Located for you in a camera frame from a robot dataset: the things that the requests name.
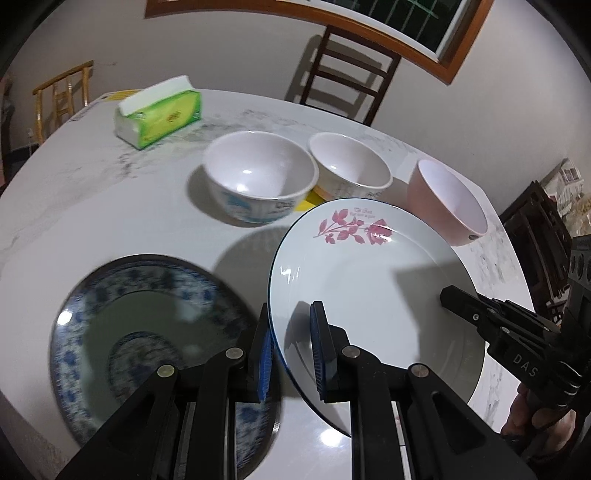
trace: yellow chair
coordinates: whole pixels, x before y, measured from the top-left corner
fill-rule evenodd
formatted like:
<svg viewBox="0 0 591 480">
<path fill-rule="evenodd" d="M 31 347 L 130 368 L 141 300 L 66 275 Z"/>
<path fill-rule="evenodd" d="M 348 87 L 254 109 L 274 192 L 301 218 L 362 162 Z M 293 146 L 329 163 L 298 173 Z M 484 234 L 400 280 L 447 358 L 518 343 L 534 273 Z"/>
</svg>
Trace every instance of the yellow chair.
<svg viewBox="0 0 591 480">
<path fill-rule="evenodd" d="M 72 117 L 74 115 L 74 100 L 72 98 L 72 80 L 71 76 L 82 72 L 82 101 L 84 102 L 84 106 L 88 106 L 88 84 L 90 78 L 90 70 L 94 65 L 94 61 L 87 61 L 82 65 L 78 65 L 67 72 L 64 72 L 57 77 L 53 77 L 51 80 L 48 80 L 45 83 L 42 83 L 37 88 L 33 90 L 33 95 L 37 97 L 35 101 L 35 130 L 37 134 L 37 141 L 41 145 L 45 141 L 45 136 L 43 135 L 43 90 L 49 87 L 53 87 L 53 122 L 54 122 L 54 131 L 55 129 L 61 126 L 61 117 L 66 113 Z M 62 80 L 66 80 L 66 90 L 63 92 L 58 92 L 57 87 L 58 83 Z M 60 103 L 66 101 L 65 108 L 59 108 Z"/>
</svg>

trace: plate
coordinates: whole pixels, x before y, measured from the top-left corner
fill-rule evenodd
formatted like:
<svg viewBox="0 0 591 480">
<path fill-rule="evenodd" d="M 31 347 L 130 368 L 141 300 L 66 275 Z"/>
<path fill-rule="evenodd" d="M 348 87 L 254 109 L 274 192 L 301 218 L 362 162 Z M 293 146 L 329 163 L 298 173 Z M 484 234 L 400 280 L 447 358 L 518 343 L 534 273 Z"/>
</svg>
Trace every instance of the plate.
<svg viewBox="0 0 591 480">
<path fill-rule="evenodd" d="M 465 401 L 476 388 L 484 341 L 439 302 L 456 285 L 476 295 L 452 248 L 410 213 L 367 199 L 324 203 L 299 218 L 280 244 L 269 278 L 277 351 L 308 404 L 350 435 L 349 403 L 320 401 L 310 345 L 310 304 L 383 363 L 428 365 Z"/>
<path fill-rule="evenodd" d="M 201 365 L 255 323 L 232 290 L 183 260 L 134 255 L 98 268 L 69 295 L 51 341 L 54 393 L 74 438 L 85 444 L 160 365 Z M 277 401 L 236 405 L 241 478 L 277 419 Z"/>
</svg>

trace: chair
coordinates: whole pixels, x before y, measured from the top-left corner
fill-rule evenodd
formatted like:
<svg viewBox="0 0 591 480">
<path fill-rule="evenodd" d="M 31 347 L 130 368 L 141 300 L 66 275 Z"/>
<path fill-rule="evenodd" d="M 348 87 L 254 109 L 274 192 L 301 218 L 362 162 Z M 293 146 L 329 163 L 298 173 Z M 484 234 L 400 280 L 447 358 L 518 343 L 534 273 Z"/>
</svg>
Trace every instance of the chair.
<svg viewBox="0 0 591 480">
<path fill-rule="evenodd" d="M 568 283 L 571 237 L 539 182 L 530 186 L 500 216 L 523 269 L 536 313 L 555 322 L 556 302 Z"/>
<path fill-rule="evenodd" d="M 82 65 L 78 65 L 57 77 L 48 80 L 45 83 L 42 83 L 37 88 L 33 90 L 33 95 L 36 96 L 35 101 L 35 130 L 37 134 L 37 141 L 41 145 L 45 141 L 45 136 L 43 135 L 43 90 L 49 87 L 53 87 L 53 122 L 54 122 L 54 129 L 57 129 L 61 126 L 61 117 L 66 113 L 72 117 L 74 115 L 74 100 L 72 98 L 72 80 L 71 76 L 82 72 L 82 101 L 84 106 L 88 106 L 88 84 L 89 84 L 89 77 L 90 77 L 90 70 L 94 65 L 94 61 L 87 61 Z M 63 92 L 58 92 L 57 87 L 58 83 L 62 80 L 66 80 L 66 90 Z M 66 101 L 66 107 L 60 108 L 60 105 Z"/>
<path fill-rule="evenodd" d="M 5 75 L 0 79 L 0 162 L 2 163 L 2 168 L 0 169 L 0 192 L 4 189 L 4 184 L 6 183 L 6 155 L 8 154 L 10 147 L 8 146 L 8 135 L 5 135 L 4 132 L 5 126 L 8 125 L 10 118 L 4 118 L 5 115 L 5 97 L 8 95 L 8 91 L 12 85 L 12 80 L 10 75 Z"/>
<path fill-rule="evenodd" d="M 375 50 L 377 52 L 380 52 L 381 54 L 383 54 L 387 57 L 390 57 L 392 59 L 392 61 L 390 62 L 388 70 L 383 71 L 374 65 L 371 65 L 371 64 L 366 63 L 362 60 L 356 59 L 356 58 L 354 58 L 350 55 L 347 55 L 345 53 L 335 51 L 335 50 L 332 50 L 331 48 L 328 48 L 327 45 L 328 45 L 329 38 L 331 35 L 346 38 L 350 41 L 353 41 L 353 42 L 363 45 L 367 48 L 370 48 L 371 50 Z M 347 77 L 344 77 L 344 76 L 341 76 L 341 75 L 338 75 L 335 73 L 328 72 L 326 69 L 321 68 L 320 60 L 325 55 L 329 56 L 329 57 L 333 57 L 333 58 L 341 60 L 341 61 L 344 61 L 344 62 L 349 63 L 351 65 L 355 65 L 356 67 L 367 70 L 368 72 L 373 73 L 374 75 L 382 77 L 382 82 L 379 86 L 379 89 L 377 91 L 372 90 L 361 82 L 355 81 L 351 78 L 347 78 Z M 368 111 L 367 115 L 365 116 L 365 119 L 362 122 L 364 125 L 370 126 L 372 124 L 372 122 L 374 121 L 374 117 L 375 117 L 376 113 L 378 113 L 379 106 L 381 105 L 382 100 L 384 99 L 384 96 L 386 95 L 386 90 L 388 90 L 388 87 L 390 86 L 390 83 L 392 82 L 392 78 L 394 77 L 394 73 L 396 72 L 396 69 L 398 67 L 398 64 L 400 63 L 400 60 L 401 60 L 401 56 L 399 54 L 397 54 L 391 50 L 388 50 L 387 48 L 385 48 L 377 43 L 374 43 L 371 40 L 367 40 L 367 39 L 360 37 L 354 33 L 351 33 L 346 30 L 342 30 L 340 28 L 329 25 L 328 27 L 326 27 L 326 30 L 324 31 L 324 36 L 322 37 L 322 40 L 320 41 L 320 45 L 318 46 L 318 51 L 316 53 L 316 57 L 314 58 L 314 62 L 312 63 L 312 67 L 310 69 L 310 74 L 308 76 L 308 80 L 306 81 L 306 86 L 304 87 L 304 90 L 301 94 L 300 104 L 306 105 L 306 106 L 311 106 L 312 108 L 317 108 L 318 110 L 323 110 L 322 108 L 318 108 L 316 106 L 309 105 L 308 103 L 306 103 L 308 101 L 308 97 L 310 95 L 310 90 L 312 88 L 312 83 L 314 82 L 314 78 L 322 77 L 327 80 L 331 80 L 333 82 L 340 83 L 341 85 L 345 85 L 349 88 L 357 90 L 358 92 L 361 92 L 366 95 L 374 97 L 374 100 L 371 103 L 371 106 L 369 107 L 369 111 Z"/>
</svg>

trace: blue floral pattern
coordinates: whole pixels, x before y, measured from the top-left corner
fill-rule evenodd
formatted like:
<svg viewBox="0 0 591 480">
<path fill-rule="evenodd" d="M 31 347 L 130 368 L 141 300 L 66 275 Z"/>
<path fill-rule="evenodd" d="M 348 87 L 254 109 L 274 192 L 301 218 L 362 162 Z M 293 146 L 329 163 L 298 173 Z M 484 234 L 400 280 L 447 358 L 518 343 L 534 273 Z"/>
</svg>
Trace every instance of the blue floral pattern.
<svg viewBox="0 0 591 480">
<path fill-rule="evenodd" d="M 51 344 L 54 390 L 64 419 L 81 445 L 100 427 L 81 392 L 83 336 L 93 318 L 107 305 L 129 293 L 157 291 L 189 302 L 199 312 L 200 321 L 212 322 L 228 341 L 236 341 L 241 331 L 253 325 L 254 319 L 245 315 L 236 297 L 197 267 L 191 269 L 169 257 L 154 257 L 139 255 L 101 267 L 72 292 L 57 318 Z M 148 353 L 138 356 L 141 351 Z M 134 332 L 124 336 L 109 355 L 107 374 L 112 395 L 122 403 L 162 362 L 179 368 L 194 366 L 187 364 L 181 353 L 160 335 Z M 271 410 L 270 402 L 236 405 L 238 468 L 258 453 L 269 422 L 275 422 L 270 417 Z"/>
</svg>

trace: tissue box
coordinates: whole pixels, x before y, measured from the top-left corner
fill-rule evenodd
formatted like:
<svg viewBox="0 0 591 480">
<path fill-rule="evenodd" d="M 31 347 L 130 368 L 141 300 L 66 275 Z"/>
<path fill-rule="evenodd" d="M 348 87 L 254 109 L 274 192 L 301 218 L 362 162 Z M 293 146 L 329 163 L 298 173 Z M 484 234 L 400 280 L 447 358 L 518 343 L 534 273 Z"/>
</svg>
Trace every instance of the tissue box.
<svg viewBox="0 0 591 480">
<path fill-rule="evenodd" d="M 196 120 L 201 120 L 201 94 L 183 75 L 120 102 L 115 112 L 115 134 L 141 150 Z"/>
</svg>

